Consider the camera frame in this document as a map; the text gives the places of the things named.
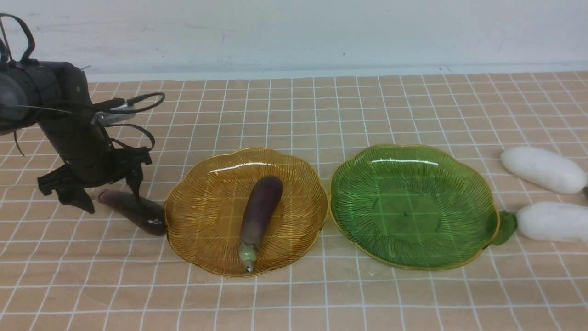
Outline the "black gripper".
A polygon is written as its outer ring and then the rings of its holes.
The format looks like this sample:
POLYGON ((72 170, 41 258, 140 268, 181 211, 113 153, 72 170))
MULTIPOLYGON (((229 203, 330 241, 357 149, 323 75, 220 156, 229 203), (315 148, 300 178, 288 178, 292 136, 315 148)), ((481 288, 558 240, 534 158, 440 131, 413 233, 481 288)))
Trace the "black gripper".
POLYGON ((60 93, 43 105, 58 114, 43 115, 38 124, 63 165, 38 178, 40 192, 46 196, 57 193, 61 205, 94 214, 94 202, 86 189, 124 179, 135 199, 140 199, 141 167, 151 164, 151 148, 134 148, 111 138, 106 131, 109 126, 94 124, 93 118, 97 112, 124 103, 135 106, 153 95, 93 103, 82 69, 68 62, 43 62, 42 67, 52 71, 60 93))

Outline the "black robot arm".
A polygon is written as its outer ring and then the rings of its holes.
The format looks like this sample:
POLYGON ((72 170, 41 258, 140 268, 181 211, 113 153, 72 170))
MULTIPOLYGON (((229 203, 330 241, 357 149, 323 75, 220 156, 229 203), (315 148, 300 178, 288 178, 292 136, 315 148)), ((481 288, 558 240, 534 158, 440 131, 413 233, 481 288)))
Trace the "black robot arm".
POLYGON ((132 148, 110 138, 100 115, 103 103, 90 98, 84 71, 68 62, 1 66, 1 134, 38 125, 63 165, 37 180, 43 195, 57 193, 62 205, 94 213, 87 188, 125 179, 140 200, 147 147, 132 148))

